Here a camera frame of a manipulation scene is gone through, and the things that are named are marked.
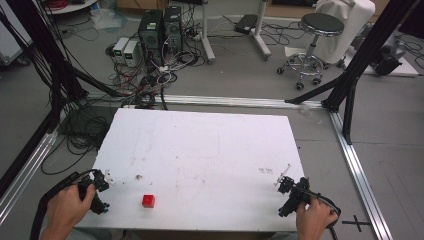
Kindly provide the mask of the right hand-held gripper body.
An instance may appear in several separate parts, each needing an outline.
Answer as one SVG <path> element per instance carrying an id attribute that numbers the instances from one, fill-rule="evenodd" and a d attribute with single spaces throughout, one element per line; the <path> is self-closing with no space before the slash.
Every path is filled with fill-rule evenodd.
<path id="1" fill-rule="evenodd" d="M 310 203 L 310 184 L 307 178 L 301 177 L 298 182 L 295 182 L 288 176 L 282 176 L 278 183 L 280 184 L 278 191 L 282 194 L 289 194 L 288 200 L 278 209 L 280 217 L 287 217 L 296 211 L 302 202 Z"/>

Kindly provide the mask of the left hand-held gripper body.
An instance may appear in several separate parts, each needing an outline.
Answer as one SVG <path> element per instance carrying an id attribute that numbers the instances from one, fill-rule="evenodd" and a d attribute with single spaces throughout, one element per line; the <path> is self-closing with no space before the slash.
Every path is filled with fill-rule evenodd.
<path id="1" fill-rule="evenodd" d="M 93 185 L 98 192 L 103 192 L 109 188 L 109 183 L 105 180 L 105 175 L 101 170 L 92 169 L 82 173 L 78 181 L 79 197 L 84 200 L 87 195 L 87 189 Z M 92 199 L 90 210 L 98 215 L 108 211 L 109 204 L 103 202 L 98 194 Z"/>

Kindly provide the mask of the person's right hand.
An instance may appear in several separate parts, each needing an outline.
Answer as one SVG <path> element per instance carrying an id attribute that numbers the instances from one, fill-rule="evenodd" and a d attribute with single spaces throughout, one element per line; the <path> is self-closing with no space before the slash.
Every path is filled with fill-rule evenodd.
<path id="1" fill-rule="evenodd" d="M 296 209 L 298 240 L 320 240 L 327 226 L 337 219 L 338 215 L 329 205 L 311 197 L 309 206 L 302 202 Z"/>

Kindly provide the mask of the person's left hand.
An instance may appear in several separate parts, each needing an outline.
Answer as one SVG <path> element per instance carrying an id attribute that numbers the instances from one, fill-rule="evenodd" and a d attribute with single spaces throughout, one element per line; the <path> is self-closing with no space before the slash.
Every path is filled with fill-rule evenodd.
<path id="1" fill-rule="evenodd" d="M 79 197 L 77 185 L 61 190 L 49 202 L 47 209 L 47 227 L 56 231 L 72 231 L 90 209 L 96 189 L 90 185 L 84 200 Z"/>

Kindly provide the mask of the black tape cross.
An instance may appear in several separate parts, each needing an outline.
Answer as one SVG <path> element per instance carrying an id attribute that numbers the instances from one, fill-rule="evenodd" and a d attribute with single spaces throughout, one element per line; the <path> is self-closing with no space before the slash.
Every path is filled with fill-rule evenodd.
<path id="1" fill-rule="evenodd" d="M 356 215 L 353 215 L 351 220 L 343 220 L 342 224 L 343 225 L 355 226 L 359 232 L 363 231 L 364 226 L 370 226 L 371 225 L 370 222 L 362 221 Z"/>

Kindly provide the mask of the grey bench power supply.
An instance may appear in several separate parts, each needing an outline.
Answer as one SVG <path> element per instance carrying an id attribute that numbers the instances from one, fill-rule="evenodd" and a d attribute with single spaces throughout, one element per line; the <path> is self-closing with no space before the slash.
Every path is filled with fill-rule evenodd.
<path id="1" fill-rule="evenodd" d="M 117 43 L 112 48 L 112 51 L 115 57 L 123 56 L 123 52 L 126 48 L 128 41 L 129 41 L 128 37 L 121 37 L 118 39 Z"/>
<path id="2" fill-rule="evenodd" d="M 140 50 L 136 40 L 130 40 L 124 50 L 124 58 L 128 67 L 136 67 L 140 62 Z"/>

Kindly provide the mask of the white desk leg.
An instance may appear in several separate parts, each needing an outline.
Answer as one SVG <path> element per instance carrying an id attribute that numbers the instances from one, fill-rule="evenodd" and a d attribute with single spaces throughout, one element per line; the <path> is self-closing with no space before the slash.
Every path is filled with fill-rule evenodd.
<path id="1" fill-rule="evenodd" d="M 261 50 L 261 53 L 265 61 L 267 61 L 269 57 L 271 56 L 271 51 L 269 50 L 268 46 L 266 45 L 265 41 L 263 40 L 261 36 L 262 24 L 263 24 L 263 20 L 265 16 L 267 3 L 268 3 L 268 0 L 259 0 L 256 26 L 254 29 L 251 30 L 252 37 L 254 41 L 256 42 L 257 46 L 259 47 L 259 49 Z"/>
<path id="2" fill-rule="evenodd" d="M 213 52 L 212 46 L 208 39 L 208 0 L 201 0 L 202 2 L 202 31 L 200 34 L 201 42 L 206 54 L 206 62 L 208 64 L 213 64 L 215 62 L 215 54 Z"/>

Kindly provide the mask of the large black computer tower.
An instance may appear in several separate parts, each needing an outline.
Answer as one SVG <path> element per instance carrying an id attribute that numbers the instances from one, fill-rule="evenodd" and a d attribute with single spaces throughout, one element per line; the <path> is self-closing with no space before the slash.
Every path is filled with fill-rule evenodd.
<path id="1" fill-rule="evenodd" d="M 163 12 L 148 9 L 144 12 L 138 27 L 138 35 L 146 64 L 160 66 L 163 64 L 161 49 L 164 42 Z"/>

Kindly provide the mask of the black device on board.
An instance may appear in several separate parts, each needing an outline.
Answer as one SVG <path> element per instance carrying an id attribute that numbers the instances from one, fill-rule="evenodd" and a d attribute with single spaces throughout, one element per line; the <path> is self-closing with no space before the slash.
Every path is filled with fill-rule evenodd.
<path id="1" fill-rule="evenodd" d="M 379 76 L 387 76 L 401 65 L 400 58 L 405 53 L 404 48 L 384 46 L 374 56 L 370 66 Z"/>

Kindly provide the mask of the clear plastic bag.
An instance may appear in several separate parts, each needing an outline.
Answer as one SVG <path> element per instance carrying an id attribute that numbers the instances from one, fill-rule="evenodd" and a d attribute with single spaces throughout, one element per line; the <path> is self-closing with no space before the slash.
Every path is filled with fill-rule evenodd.
<path id="1" fill-rule="evenodd" d="M 112 9 L 98 8 L 90 11 L 93 27 L 96 30 L 121 29 L 127 19 Z"/>

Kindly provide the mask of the black chrome swivel stool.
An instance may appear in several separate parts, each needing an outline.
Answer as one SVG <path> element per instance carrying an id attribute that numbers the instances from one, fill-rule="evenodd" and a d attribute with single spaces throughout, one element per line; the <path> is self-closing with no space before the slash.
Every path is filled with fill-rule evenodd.
<path id="1" fill-rule="evenodd" d="M 298 23 L 300 29 L 311 34 L 313 39 L 305 52 L 290 55 L 287 61 L 277 69 L 278 74 L 283 74 L 286 69 L 291 69 L 299 74 L 296 89 L 302 90 L 302 80 L 305 76 L 313 77 L 312 84 L 321 83 L 322 72 L 329 65 L 314 54 L 320 37 L 337 37 L 343 33 L 344 24 L 337 18 L 324 13 L 309 13 L 304 15 Z"/>

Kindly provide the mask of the flat black box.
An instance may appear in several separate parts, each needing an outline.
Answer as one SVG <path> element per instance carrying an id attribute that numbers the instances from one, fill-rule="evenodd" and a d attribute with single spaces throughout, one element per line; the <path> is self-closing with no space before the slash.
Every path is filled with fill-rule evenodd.
<path id="1" fill-rule="evenodd" d="M 236 23 L 234 31 L 247 35 L 256 26 L 256 22 L 255 14 L 246 14 Z"/>

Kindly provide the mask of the slim black computer tower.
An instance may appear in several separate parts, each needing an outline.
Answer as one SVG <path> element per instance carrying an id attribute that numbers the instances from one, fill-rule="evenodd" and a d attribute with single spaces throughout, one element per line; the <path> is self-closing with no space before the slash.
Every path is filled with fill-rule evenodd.
<path id="1" fill-rule="evenodd" d="M 180 6 L 167 6 L 164 9 L 165 43 L 171 53 L 177 53 L 183 48 L 181 13 Z"/>

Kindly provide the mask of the grey cabinet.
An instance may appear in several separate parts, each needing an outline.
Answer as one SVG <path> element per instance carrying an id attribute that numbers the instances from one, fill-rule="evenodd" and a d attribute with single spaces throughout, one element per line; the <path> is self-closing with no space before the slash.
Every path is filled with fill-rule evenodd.
<path id="1" fill-rule="evenodd" d="M 16 16 L 13 13 L 6 13 L 5 16 L 11 23 L 12 27 L 17 30 L 17 33 L 22 36 L 23 40 L 28 44 L 31 44 L 32 39 Z M 12 36 L 4 24 L 0 22 L 0 64 L 3 66 L 10 65 L 22 52 L 23 50 L 17 43 L 16 39 Z"/>

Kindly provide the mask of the white cloth-covered chair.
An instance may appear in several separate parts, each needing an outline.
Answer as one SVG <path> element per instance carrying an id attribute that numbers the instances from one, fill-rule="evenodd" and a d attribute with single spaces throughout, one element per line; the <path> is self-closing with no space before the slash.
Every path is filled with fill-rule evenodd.
<path id="1" fill-rule="evenodd" d="M 314 51 L 314 55 L 324 62 L 335 64 L 374 15 L 375 4 L 371 0 L 318 0 L 315 12 L 334 16 L 344 24 L 341 35 L 320 37 Z"/>

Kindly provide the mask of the round white table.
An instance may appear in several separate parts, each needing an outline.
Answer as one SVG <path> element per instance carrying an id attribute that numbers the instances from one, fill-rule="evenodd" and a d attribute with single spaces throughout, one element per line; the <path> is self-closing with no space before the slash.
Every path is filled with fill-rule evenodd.
<path id="1" fill-rule="evenodd" d="M 60 1 L 61 1 L 60 6 L 58 7 L 46 6 L 44 10 L 49 15 L 65 14 L 65 13 L 79 11 L 87 7 L 92 7 L 93 5 L 96 5 L 98 3 L 98 0 L 84 0 L 83 3 L 71 4 L 70 2 L 68 2 L 67 5 L 64 5 L 65 0 L 60 0 Z"/>

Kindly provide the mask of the aluminium floor rail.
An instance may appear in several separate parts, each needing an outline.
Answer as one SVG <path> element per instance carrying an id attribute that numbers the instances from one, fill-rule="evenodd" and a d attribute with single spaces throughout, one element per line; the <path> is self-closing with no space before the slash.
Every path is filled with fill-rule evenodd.
<path id="1" fill-rule="evenodd" d="M 264 109 L 322 109 L 319 101 L 304 101 L 300 104 L 288 103 L 280 99 L 257 99 L 257 98 L 237 98 L 237 97 L 212 97 L 212 96 L 184 96 L 165 95 L 167 104 L 173 105 L 203 105 L 203 106 L 223 106 L 241 108 L 264 108 Z"/>
<path id="2" fill-rule="evenodd" d="M 374 196 L 372 188 L 368 182 L 367 176 L 363 170 L 360 159 L 354 149 L 342 134 L 343 122 L 338 113 L 330 113 L 329 117 L 332 121 L 336 136 L 341 145 L 348 169 L 352 175 L 356 185 L 360 199 L 367 213 L 371 228 L 377 240 L 394 240 L 385 218 L 380 210 L 378 202 Z"/>
<path id="3" fill-rule="evenodd" d="M 58 132 L 46 133 L 35 145 L 35 149 L 26 158 L 26 163 L 0 198 L 0 226 L 5 222 L 11 210 L 31 182 L 42 161 L 50 152 L 58 137 Z"/>

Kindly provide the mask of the black frame strut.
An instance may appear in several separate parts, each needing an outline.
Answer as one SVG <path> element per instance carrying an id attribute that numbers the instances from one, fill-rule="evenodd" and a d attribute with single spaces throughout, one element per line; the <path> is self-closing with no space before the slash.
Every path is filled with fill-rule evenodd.
<path id="1" fill-rule="evenodd" d="M 353 117 L 353 109 L 354 109 L 357 82 L 358 82 L 358 78 L 355 78 L 351 82 L 351 84 L 349 85 L 349 88 L 348 88 L 347 95 L 346 95 L 345 111 L 344 111 L 343 126 L 342 126 L 342 135 L 343 135 L 343 137 L 346 140 L 348 145 L 352 144 L 351 125 L 352 125 L 352 117 Z"/>

